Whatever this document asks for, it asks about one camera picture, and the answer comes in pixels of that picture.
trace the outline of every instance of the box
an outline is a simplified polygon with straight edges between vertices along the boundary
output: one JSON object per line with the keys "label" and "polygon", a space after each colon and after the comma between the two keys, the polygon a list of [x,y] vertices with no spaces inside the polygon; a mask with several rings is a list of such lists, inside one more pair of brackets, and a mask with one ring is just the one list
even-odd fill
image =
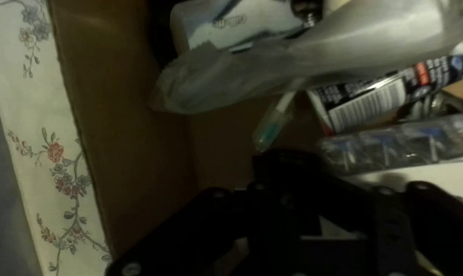
{"label": "box", "polygon": [[[109,244],[125,252],[201,189],[251,180],[251,134],[274,99],[196,117],[147,106],[159,74],[148,43],[150,2],[50,2],[64,85],[89,160]],[[282,145],[314,149],[305,112]]]}

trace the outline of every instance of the white object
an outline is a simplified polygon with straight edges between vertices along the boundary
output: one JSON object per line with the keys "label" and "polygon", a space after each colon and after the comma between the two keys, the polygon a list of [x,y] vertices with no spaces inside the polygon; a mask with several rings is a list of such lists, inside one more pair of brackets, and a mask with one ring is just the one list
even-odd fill
{"label": "white object", "polygon": [[293,102],[294,97],[296,97],[296,93],[288,93],[288,94],[285,94],[285,96],[279,100],[279,103],[277,103],[277,106],[276,106],[276,111],[280,112],[280,114],[285,114],[285,112],[288,111],[288,108],[290,108],[290,105],[291,105],[291,102]]}
{"label": "white object", "polygon": [[190,0],[178,4],[170,14],[170,30],[178,53],[204,43],[231,48],[256,37],[280,37],[299,31],[288,0]]}

